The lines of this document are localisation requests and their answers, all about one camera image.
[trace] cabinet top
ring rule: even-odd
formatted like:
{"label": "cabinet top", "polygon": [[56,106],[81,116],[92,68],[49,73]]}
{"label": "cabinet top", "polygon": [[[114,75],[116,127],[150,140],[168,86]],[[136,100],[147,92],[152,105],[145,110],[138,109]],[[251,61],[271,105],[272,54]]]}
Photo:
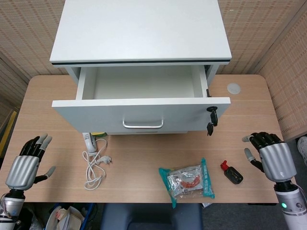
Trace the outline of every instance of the cabinet top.
{"label": "cabinet top", "polygon": [[229,62],[217,0],[66,0],[54,65]]}

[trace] packaged item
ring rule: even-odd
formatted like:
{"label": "packaged item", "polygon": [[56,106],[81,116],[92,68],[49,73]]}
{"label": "packaged item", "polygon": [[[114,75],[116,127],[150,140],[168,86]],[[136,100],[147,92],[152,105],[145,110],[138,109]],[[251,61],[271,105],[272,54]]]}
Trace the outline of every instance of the packaged item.
{"label": "packaged item", "polygon": [[173,208],[177,198],[209,196],[214,198],[206,160],[202,158],[200,165],[170,170],[159,169],[159,174],[171,196]]}

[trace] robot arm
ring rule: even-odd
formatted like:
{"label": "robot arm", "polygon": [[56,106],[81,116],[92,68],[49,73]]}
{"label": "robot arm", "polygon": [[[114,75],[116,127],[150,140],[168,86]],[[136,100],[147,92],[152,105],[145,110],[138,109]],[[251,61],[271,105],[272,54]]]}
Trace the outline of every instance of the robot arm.
{"label": "robot arm", "polygon": [[11,189],[0,199],[0,229],[12,230],[19,223],[19,213],[24,204],[24,191],[33,184],[48,179],[54,172],[55,166],[41,176],[36,176],[39,164],[44,156],[52,137],[47,134],[29,140],[23,146],[19,156],[13,162],[6,185]]}
{"label": "robot arm", "polygon": [[245,149],[248,160],[269,180],[276,182],[274,190],[289,230],[306,230],[306,198],[303,191],[291,182],[296,169],[288,145],[275,134],[266,132],[253,133],[242,140],[252,143],[259,152],[261,162],[255,160],[249,149]]}

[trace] open drawer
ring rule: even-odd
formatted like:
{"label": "open drawer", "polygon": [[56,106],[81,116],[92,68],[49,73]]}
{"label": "open drawer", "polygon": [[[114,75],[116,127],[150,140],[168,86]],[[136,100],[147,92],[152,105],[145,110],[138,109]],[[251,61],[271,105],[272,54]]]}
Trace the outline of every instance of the open drawer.
{"label": "open drawer", "polygon": [[85,67],[76,100],[53,101],[79,132],[166,133],[206,130],[228,97],[207,97],[204,66]]}

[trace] small bottle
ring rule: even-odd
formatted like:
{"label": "small bottle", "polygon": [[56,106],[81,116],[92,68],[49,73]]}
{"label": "small bottle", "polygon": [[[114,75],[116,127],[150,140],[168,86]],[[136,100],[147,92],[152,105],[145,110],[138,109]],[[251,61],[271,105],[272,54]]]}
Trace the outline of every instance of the small bottle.
{"label": "small bottle", "polygon": [[235,170],[234,167],[229,167],[226,163],[227,161],[224,161],[221,164],[224,175],[234,184],[241,183],[243,181],[243,176],[237,170]]}

